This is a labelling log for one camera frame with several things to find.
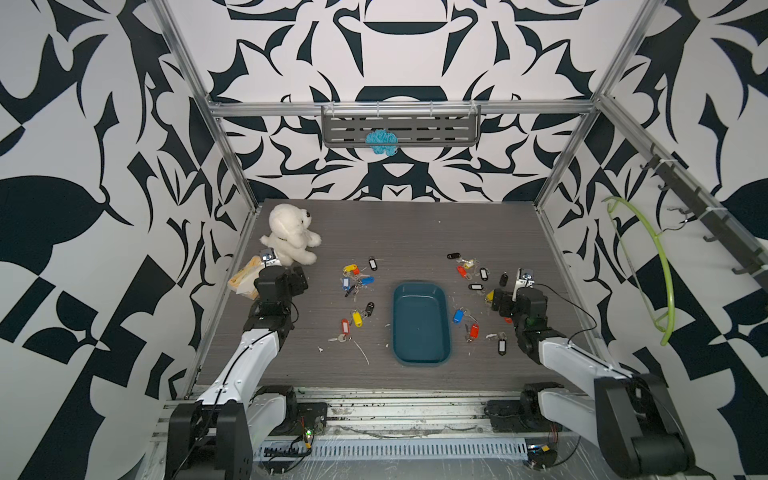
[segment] green tube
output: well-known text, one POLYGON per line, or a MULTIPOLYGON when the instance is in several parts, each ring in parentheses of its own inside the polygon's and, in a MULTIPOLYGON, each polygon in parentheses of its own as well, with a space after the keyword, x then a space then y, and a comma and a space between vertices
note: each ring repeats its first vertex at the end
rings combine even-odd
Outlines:
POLYGON ((654 230, 653 226, 650 224, 647 218, 631 203, 626 201, 625 199, 621 197, 608 197, 604 199, 604 202, 607 202, 609 200, 615 200, 613 204, 608 204, 608 216, 611 218, 611 222, 613 221, 613 217, 611 217, 611 214, 616 209, 616 206, 618 204, 623 204, 628 209, 632 210, 632 213, 637 216, 637 219, 643 224, 645 227, 645 230, 650 235, 650 238, 654 241, 654 245, 656 245, 656 250, 659 252, 659 260, 661 261, 661 269, 664 272, 664 282, 667 284, 667 312, 660 316, 657 319, 653 319, 654 325, 656 328, 664 333, 664 336, 661 339, 661 345, 666 346, 667 343, 670 340, 670 336, 672 335, 672 332, 674 331, 674 289, 672 287, 672 274, 670 273, 670 264, 667 261, 667 255, 664 252, 664 248, 661 246, 661 242, 659 241, 660 234, 656 233, 656 230, 654 230), (659 326, 659 322, 664 318, 667 317, 667 328, 663 328, 659 326))

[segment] hook rack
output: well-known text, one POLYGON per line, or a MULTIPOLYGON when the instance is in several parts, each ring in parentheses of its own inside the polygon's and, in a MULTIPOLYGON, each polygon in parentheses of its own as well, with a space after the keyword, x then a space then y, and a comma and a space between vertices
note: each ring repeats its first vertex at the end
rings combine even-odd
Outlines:
POLYGON ((687 207, 685 211, 695 215, 712 233, 705 236, 704 241, 719 241, 739 262, 740 268, 733 268, 733 273, 749 273, 763 290, 768 291, 768 255, 728 209, 704 190, 677 160, 662 160, 655 154, 644 170, 651 168, 664 181, 664 186, 659 189, 672 190, 687 207))

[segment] black motor joint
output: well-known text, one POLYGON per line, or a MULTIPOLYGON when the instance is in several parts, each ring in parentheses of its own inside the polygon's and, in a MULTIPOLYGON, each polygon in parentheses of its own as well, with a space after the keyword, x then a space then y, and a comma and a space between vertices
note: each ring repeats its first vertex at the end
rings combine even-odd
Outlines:
POLYGON ((541 364, 538 344, 547 338, 563 336, 549 328, 547 323, 547 297, 541 290, 530 286, 518 288, 516 299, 513 293, 496 289, 493 291, 491 310, 503 317, 512 318, 518 347, 531 360, 541 364))
POLYGON ((243 331, 251 329, 269 329, 277 332, 280 348, 283 348, 288 333, 293 329, 291 323, 291 304, 293 298, 304 293, 309 287, 301 266, 287 268, 272 265, 259 273, 253 283, 259 291, 259 298, 253 302, 248 313, 248 320, 243 331))

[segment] black motor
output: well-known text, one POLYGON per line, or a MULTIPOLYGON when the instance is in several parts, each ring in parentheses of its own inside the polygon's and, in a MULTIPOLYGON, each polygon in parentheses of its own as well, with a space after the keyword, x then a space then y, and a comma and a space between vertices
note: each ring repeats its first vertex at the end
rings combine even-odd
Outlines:
POLYGON ((259 272, 253 284, 259 298, 250 307, 243 331, 263 328, 277 332, 282 348, 288 332, 293 329, 290 321, 293 298, 309 287, 304 270, 300 266, 268 266, 259 272))

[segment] vent grille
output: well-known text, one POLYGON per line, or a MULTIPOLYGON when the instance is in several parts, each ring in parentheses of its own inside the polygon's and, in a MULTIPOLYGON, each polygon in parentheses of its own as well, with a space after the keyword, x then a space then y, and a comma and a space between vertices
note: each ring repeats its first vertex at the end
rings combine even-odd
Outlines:
POLYGON ((480 128, 476 113, 458 116, 323 115, 323 142, 327 147, 370 147, 366 135, 375 130, 393 133, 397 137, 397 144, 393 145, 398 147, 471 147, 478 142, 480 128))
MULTIPOLYGON (((290 440, 261 444, 255 462, 265 462, 265 448, 284 451, 290 440)), ((315 439, 312 455, 305 462, 340 460, 419 460, 448 458, 503 458, 525 460, 528 454, 523 439, 315 439)))

